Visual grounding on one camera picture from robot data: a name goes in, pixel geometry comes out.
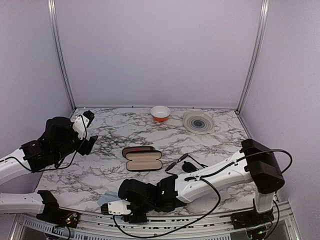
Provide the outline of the black glasses case beige lining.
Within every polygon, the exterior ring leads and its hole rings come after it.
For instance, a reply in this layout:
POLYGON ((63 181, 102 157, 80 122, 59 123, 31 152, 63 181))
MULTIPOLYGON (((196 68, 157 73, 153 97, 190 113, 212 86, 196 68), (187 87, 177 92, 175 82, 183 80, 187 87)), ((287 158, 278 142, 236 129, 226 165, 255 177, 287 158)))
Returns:
POLYGON ((125 157, 126 169, 131 172, 157 171, 163 166, 162 153, 158 150, 128 152, 125 157))

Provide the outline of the black sunglasses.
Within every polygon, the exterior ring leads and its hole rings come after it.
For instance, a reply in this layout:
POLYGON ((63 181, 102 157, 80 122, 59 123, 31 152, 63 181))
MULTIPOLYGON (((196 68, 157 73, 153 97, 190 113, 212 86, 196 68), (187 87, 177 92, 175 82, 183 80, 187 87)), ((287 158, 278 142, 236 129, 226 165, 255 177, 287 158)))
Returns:
POLYGON ((171 172, 169 172, 173 167, 175 167, 178 163, 183 162, 182 164, 182 170, 186 173, 193 173, 198 171, 199 169, 191 162, 189 161, 185 161, 186 158, 190 158, 191 160, 193 160, 196 164, 198 164, 200 167, 202 168, 207 168, 208 166, 198 162, 195 158, 193 158, 190 154, 185 153, 183 154, 178 160, 172 162, 166 169, 165 172, 168 174, 173 174, 171 172))

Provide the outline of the light blue cleaning cloth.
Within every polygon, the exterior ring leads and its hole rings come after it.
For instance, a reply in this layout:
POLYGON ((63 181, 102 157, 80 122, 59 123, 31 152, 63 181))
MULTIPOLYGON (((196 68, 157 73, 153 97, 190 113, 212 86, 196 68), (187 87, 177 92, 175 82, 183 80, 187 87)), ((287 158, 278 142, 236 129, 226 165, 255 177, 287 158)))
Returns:
POLYGON ((97 204, 101 207, 103 204, 107 204, 109 202, 118 201, 120 198, 118 197, 117 192, 106 191, 97 201, 97 204))

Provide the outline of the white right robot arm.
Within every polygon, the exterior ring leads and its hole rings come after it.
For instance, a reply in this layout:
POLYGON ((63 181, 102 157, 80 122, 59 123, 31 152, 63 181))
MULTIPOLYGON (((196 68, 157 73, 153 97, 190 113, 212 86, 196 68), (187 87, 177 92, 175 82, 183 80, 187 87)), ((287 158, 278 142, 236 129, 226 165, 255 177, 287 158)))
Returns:
POLYGON ((233 185, 255 184, 254 208, 247 219, 258 224, 272 209, 273 195, 285 185, 275 152, 246 139, 241 150, 224 161, 191 173, 171 175, 157 184, 125 179, 119 187, 119 202, 109 213, 128 216, 130 223, 143 223, 150 211, 169 213, 216 190, 233 185))

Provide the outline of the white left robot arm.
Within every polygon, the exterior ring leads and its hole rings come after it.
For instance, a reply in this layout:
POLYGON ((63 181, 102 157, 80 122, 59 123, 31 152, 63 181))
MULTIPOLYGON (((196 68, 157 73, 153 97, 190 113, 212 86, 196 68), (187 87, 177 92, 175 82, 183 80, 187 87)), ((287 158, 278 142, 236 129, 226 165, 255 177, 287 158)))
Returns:
MULTIPOLYGON (((74 121, 57 116, 46 121, 44 133, 0 160, 0 182, 17 177, 62 170, 62 163, 71 154, 89 155, 97 136, 88 137, 88 127, 95 116, 91 111, 80 114, 74 121)), ((44 214, 53 223, 63 219, 58 201, 48 190, 33 193, 2 193, 1 214, 44 214)))

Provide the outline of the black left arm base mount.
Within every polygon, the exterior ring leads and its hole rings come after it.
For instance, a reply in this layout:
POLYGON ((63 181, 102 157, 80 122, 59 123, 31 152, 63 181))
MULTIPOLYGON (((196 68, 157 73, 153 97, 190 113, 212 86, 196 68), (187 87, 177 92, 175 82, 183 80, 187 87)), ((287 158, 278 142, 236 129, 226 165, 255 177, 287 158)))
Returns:
POLYGON ((76 228, 79 223, 80 213, 73 210, 60 208, 57 199, 49 190, 38 190, 37 193, 42 198, 44 208, 36 215, 38 220, 42 220, 59 227, 76 228))

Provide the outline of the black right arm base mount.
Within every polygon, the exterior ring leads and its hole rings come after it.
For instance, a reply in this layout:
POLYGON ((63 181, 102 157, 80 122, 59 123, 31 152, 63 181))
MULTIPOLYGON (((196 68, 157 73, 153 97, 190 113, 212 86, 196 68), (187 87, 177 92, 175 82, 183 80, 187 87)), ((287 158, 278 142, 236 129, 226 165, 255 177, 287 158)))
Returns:
POLYGON ((272 222, 275 217, 273 210, 258 213, 256 209, 233 213, 230 217, 235 230, 242 228, 256 227, 261 224, 272 222))

